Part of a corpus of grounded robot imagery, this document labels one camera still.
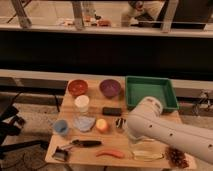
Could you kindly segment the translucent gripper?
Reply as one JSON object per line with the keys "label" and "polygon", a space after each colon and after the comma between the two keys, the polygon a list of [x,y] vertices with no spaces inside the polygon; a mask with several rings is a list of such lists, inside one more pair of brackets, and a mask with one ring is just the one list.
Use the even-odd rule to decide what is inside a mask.
{"label": "translucent gripper", "polygon": [[129,139],[129,148],[132,151],[151,151],[153,149],[153,144],[155,140],[142,136],[139,138],[130,138]]}

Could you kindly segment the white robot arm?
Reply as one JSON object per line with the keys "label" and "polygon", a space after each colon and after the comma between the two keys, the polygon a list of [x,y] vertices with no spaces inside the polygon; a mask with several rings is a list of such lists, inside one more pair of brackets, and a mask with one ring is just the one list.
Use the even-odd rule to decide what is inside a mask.
{"label": "white robot arm", "polygon": [[213,130],[168,121],[162,111],[157,98],[143,98],[127,116],[128,137],[137,141],[147,136],[213,164]]}

